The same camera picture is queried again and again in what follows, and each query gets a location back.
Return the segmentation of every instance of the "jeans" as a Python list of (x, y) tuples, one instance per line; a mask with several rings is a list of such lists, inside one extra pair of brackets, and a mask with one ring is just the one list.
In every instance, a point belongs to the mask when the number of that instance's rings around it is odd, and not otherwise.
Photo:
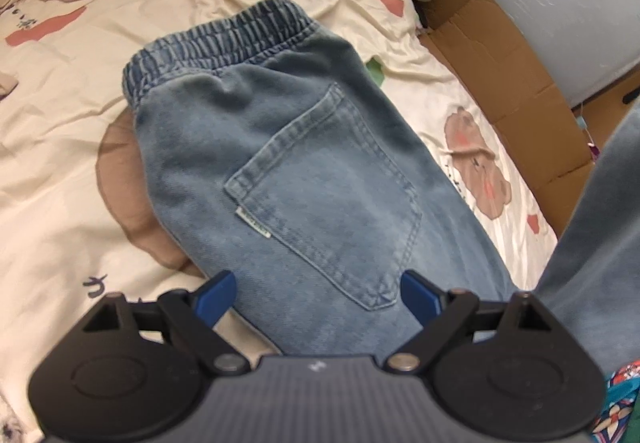
[(413, 268), (500, 300), (472, 211), (351, 45), (291, 0), (156, 40), (124, 71), (148, 194), (238, 312), (285, 353), (388, 356), (420, 326)]

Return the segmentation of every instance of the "cardboard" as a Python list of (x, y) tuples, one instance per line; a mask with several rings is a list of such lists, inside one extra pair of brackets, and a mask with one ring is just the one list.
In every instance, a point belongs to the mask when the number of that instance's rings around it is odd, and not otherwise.
[(421, 42), (468, 89), (560, 234), (593, 163), (574, 115), (494, 0), (433, 0)]
[(620, 80), (600, 91), (584, 106), (574, 110), (575, 116), (582, 114), (594, 143), (602, 149), (609, 136), (633, 106), (624, 104), (622, 97), (640, 88), (640, 67), (630, 71)]

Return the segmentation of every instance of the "clothing tag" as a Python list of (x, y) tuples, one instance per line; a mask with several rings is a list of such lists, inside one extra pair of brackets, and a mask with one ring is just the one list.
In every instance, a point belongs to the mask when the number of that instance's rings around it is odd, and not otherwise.
[(260, 235), (263, 235), (267, 239), (270, 239), (271, 232), (264, 228), (262, 225), (258, 224), (258, 221), (247, 214), (242, 207), (238, 207), (236, 209), (236, 214), (238, 214), (241, 219), (243, 219), (250, 227), (252, 227), (252, 229), (260, 233)]

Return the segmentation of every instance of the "pant leg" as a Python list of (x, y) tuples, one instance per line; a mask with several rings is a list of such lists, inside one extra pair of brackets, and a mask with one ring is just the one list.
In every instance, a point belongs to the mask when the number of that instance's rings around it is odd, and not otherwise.
[(419, 326), (413, 266), (442, 287), (513, 283), (458, 192), (353, 48), (290, 0), (162, 38), (127, 65), (150, 201), (287, 353), (383, 358)]
[(608, 376), (640, 357), (640, 108), (596, 163), (536, 294)]

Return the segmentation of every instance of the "bed sheet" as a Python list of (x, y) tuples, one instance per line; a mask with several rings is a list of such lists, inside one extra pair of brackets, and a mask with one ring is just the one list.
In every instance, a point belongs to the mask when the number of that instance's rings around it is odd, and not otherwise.
[[(0, 15), (0, 71), (19, 80), (0, 102), (0, 394), (25, 441), (40, 434), (30, 373), (105, 291), (155, 299), (202, 282), (146, 198), (123, 66), (159, 36), (257, 1), (21, 0)], [(532, 287), (556, 237), (478, 106), (420, 45), (411, 0), (294, 1), (354, 45)], [(216, 329), (254, 360), (273, 351), (236, 315)]]

